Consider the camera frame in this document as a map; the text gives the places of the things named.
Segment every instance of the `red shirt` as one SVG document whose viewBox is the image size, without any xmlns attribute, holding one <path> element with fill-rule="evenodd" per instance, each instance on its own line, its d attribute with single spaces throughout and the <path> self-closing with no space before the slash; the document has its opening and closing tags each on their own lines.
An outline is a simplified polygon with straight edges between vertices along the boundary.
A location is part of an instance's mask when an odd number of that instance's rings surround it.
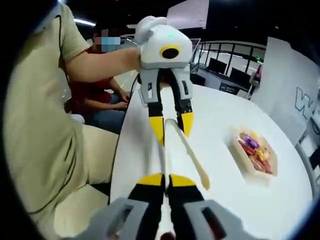
<svg viewBox="0 0 320 240">
<path fill-rule="evenodd" d="M 85 51 L 88 54 L 101 54 L 95 52 L 92 47 Z M 111 97 L 110 93 L 106 92 L 105 89 L 110 88 L 109 80 L 111 78 L 105 78 L 96 82 L 80 82 L 70 80 L 69 86 L 72 96 L 72 113 L 84 116 L 90 111 L 94 110 L 85 106 L 85 99 L 108 104 Z"/>
</svg>

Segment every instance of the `person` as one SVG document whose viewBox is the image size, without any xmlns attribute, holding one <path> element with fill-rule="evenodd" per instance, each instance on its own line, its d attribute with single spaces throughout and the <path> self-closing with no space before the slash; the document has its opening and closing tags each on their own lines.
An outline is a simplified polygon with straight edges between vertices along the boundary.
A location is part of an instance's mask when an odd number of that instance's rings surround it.
<svg viewBox="0 0 320 240">
<path fill-rule="evenodd" d="M 103 54 L 101 45 L 102 29 L 95 27 L 92 46 L 88 54 Z M 84 117 L 85 124 L 120 134 L 129 102 L 129 94 L 124 91 L 113 77 L 96 82 L 70 80 L 72 113 Z"/>
<path fill-rule="evenodd" d="M 97 210 L 76 193 L 87 191 L 101 205 L 107 204 L 102 193 L 91 194 L 95 189 L 90 184 L 110 182 L 118 139 L 114 133 L 83 125 L 65 113 L 59 66 L 72 79 L 88 83 L 140 67 L 135 48 L 88 54 L 89 45 L 72 12 L 64 4 L 58 9 L 57 17 L 31 34 L 20 50 L 3 115 L 5 156 L 15 190 L 25 211 L 49 240 L 60 237 L 57 222 L 61 228 L 71 224 L 67 217 L 57 219 L 59 209 L 62 214 L 72 210 L 74 219 L 86 214 L 87 221 Z M 69 198 L 74 205 L 84 201 L 83 208 L 73 209 L 69 204 L 62 209 Z"/>
</svg>

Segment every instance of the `white table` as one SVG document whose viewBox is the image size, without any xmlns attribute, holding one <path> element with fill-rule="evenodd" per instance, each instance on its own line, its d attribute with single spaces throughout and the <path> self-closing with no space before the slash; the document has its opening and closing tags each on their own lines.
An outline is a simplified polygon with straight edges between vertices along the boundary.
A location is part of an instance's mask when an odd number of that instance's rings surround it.
<svg viewBox="0 0 320 240">
<path fill-rule="evenodd" d="M 170 88 L 161 91 L 165 119 L 176 119 Z M 173 172 L 194 180 L 205 199 L 213 199 L 240 217 L 257 238 L 283 239 L 300 224 L 312 203 L 308 174 L 286 135 L 253 102 L 215 89 L 193 86 L 193 128 L 188 141 L 210 177 L 206 191 L 173 129 L 166 143 Z M 264 136 L 278 158 L 278 176 L 269 187 L 244 180 L 227 145 L 233 127 L 247 127 Z M 127 109 L 116 150 L 110 201 L 127 197 L 142 177 L 161 172 L 162 149 L 150 128 L 148 109 L 136 90 Z"/>
</svg>

